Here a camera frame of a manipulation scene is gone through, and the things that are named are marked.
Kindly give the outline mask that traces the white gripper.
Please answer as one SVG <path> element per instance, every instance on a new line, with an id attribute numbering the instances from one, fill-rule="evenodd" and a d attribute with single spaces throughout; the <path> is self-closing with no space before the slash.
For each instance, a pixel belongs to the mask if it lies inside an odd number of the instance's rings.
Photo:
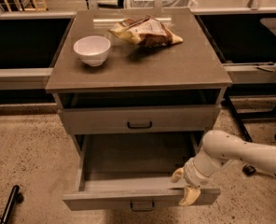
<path id="1" fill-rule="evenodd" d="M 184 187 L 184 196 L 179 202 L 181 206 L 189 206 L 200 197 L 200 188 L 209 183 L 210 178 L 202 175 L 194 164 L 194 159 L 189 159 L 183 168 L 176 169 L 171 177 L 173 183 L 178 182 L 182 177 L 191 186 Z"/>

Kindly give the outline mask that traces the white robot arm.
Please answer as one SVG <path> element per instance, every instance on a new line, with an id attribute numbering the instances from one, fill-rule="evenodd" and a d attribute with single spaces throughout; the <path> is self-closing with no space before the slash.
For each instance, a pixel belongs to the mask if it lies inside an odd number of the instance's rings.
<path id="1" fill-rule="evenodd" d="M 186 181 L 179 204 L 192 205 L 200 197 L 200 188 L 232 161 L 243 161 L 276 177 L 276 146 L 249 143 L 224 131 L 211 130 L 202 137 L 196 156 L 172 174 L 173 183 L 181 178 Z"/>

